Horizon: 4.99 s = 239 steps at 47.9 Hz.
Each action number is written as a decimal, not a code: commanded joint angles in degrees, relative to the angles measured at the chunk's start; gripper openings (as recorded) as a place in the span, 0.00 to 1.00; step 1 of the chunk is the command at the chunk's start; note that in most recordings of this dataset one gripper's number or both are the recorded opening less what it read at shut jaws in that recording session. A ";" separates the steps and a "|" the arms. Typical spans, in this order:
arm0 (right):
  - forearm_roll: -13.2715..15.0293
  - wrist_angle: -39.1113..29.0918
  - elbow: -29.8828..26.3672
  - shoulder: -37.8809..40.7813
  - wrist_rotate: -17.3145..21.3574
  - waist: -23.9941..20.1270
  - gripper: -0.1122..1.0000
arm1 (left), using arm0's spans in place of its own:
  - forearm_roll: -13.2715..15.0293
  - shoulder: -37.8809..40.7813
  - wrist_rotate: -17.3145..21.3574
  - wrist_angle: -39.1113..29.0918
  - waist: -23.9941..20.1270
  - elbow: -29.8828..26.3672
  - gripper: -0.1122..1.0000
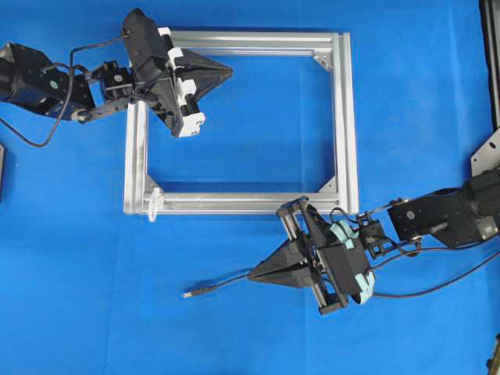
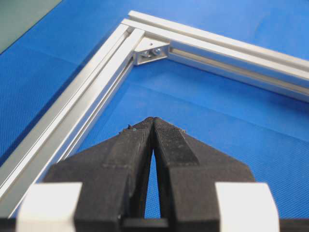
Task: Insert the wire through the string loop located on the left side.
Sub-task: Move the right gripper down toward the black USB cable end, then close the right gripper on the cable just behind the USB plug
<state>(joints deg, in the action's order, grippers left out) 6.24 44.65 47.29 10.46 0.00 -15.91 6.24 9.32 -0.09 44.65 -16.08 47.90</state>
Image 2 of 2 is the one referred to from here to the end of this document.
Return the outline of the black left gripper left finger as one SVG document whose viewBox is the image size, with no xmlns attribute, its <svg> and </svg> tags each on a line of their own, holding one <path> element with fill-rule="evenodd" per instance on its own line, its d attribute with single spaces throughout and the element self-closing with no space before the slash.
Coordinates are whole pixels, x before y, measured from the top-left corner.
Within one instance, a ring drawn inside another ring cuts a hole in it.
<svg viewBox="0 0 309 232">
<path fill-rule="evenodd" d="M 144 216 L 153 121 L 148 117 L 49 168 L 45 183 L 82 183 L 74 214 L 78 232 L 118 232 L 123 217 Z"/>
</svg>

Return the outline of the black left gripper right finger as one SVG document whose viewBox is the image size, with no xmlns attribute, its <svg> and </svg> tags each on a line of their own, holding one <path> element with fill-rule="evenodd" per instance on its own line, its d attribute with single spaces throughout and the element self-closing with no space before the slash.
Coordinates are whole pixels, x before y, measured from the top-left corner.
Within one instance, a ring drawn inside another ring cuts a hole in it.
<svg viewBox="0 0 309 232">
<path fill-rule="evenodd" d="M 161 216 L 176 232 L 217 232 L 215 182 L 254 182 L 249 167 L 156 117 L 154 155 Z"/>
</svg>

